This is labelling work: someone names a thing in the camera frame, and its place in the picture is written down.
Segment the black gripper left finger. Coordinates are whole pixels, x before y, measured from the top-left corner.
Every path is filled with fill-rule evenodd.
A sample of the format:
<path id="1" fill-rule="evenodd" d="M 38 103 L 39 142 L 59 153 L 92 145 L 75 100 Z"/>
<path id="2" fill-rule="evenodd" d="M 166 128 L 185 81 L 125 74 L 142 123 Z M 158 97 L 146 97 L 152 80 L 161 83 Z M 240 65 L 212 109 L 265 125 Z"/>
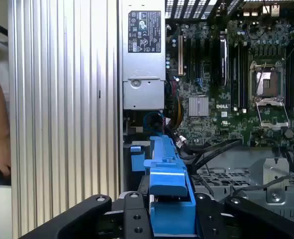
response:
<path id="1" fill-rule="evenodd" d="M 119 199 L 112 210 L 107 195 L 93 195 L 38 226 L 24 239 L 152 239 L 154 237 L 143 197 L 138 192 Z"/>

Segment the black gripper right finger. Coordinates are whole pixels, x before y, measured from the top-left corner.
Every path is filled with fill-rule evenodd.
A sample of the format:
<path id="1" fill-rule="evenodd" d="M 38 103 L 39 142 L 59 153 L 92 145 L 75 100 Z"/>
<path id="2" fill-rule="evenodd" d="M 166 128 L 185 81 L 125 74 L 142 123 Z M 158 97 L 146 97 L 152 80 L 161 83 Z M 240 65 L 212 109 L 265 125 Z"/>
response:
<path id="1" fill-rule="evenodd" d="M 294 222 L 238 196 L 221 204 L 198 193 L 196 216 L 201 239 L 294 239 Z"/>

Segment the person's bare hand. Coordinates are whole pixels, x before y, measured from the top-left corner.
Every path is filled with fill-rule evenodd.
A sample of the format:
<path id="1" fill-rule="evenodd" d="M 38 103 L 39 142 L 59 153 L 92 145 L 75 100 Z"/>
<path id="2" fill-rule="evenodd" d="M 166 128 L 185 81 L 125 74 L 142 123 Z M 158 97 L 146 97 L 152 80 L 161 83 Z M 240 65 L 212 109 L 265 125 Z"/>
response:
<path id="1" fill-rule="evenodd" d="M 4 176 L 9 176 L 10 168 L 10 137 L 6 136 L 0 139 L 0 171 Z"/>

